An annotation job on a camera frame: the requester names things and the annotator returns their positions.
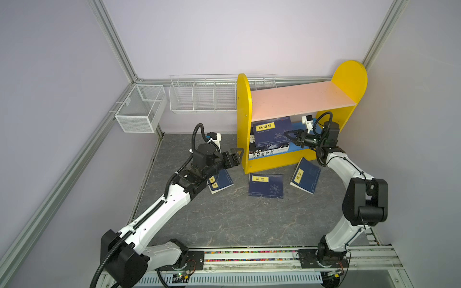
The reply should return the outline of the white booklet black text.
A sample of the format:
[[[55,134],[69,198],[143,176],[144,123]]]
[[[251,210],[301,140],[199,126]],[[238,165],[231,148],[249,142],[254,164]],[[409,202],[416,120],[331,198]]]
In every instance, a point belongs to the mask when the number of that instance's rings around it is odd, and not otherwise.
[[[288,152],[288,147],[286,149],[278,149],[278,150],[255,151],[249,154],[249,160],[274,156],[274,155],[283,154],[286,152]]]

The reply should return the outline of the dark eye cover book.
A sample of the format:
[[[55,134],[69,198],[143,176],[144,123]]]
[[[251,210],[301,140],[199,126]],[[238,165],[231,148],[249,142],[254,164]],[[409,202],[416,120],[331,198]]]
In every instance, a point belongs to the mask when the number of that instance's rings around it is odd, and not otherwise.
[[[249,153],[250,154],[255,154],[255,153],[260,153],[260,152],[273,152],[274,154],[281,153],[281,152],[287,152],[289,149],[289,143],[288,142],[283,142],[279,144],[273,144],[273,145],[266,145],[262,147],[257,147],[255,143],[251,142],[249,145]]]

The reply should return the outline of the blue book front stack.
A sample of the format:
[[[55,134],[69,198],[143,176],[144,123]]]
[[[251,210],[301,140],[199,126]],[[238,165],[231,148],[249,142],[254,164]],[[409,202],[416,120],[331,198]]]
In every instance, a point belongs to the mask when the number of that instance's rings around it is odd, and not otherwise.
[[[289,116],[252,122],[255,146],[257,148],[287,144],[290,140],[284,135],[291,131],[292,123]]]

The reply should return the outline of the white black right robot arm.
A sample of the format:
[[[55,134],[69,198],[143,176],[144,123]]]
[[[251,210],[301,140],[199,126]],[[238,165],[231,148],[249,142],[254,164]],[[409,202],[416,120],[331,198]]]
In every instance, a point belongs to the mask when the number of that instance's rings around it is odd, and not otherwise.
[[[360,169],[338,146],[340,126],[332,116],[332,112],[325,112],[317,119],[303,116],[304,129],[284,133],[294,145],[313,150],[318,164],[335,171],[346,187],[342,218],[318,244],[315,258],[324,267],[344,259],[349,245],[358,236],[388,217],[387,182]]]

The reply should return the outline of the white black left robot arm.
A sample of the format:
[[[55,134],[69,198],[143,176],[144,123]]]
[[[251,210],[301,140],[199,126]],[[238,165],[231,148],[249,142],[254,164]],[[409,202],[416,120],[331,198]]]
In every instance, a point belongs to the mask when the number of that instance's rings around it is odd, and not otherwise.
[[[159,230],[203,189],[211,177],[242,163],[244,149],[222,151],[216,133],[205,133],[199,123],[193,130],[187,160],[167,180],[163,194],[138,218],[118,232],[108,230],[101,238],[100,264],[90,287],[94,288],[103,271],[115,280],[115,287],[132,288],[146,272],[170,266],[188,265],[188,247],[172,239],[151,246]]]

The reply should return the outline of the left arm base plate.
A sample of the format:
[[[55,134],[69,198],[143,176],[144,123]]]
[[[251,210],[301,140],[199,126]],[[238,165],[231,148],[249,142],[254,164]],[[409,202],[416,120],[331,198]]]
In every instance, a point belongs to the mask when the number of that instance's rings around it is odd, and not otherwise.
[[[173,265],[159,268],[161,271],[201,271],[205,264],[205,252],[203,250],[189,250],[183,253]]]

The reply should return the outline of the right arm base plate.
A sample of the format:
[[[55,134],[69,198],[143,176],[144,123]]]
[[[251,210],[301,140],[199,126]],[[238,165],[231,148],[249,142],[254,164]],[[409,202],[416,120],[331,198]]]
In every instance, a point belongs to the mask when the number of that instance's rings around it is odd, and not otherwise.
[[[326,251],[319,252],[318,249],[299,249],[295,259],[298,260],[303,269],[307,268],[348,268],[349,260],[346,252]]]

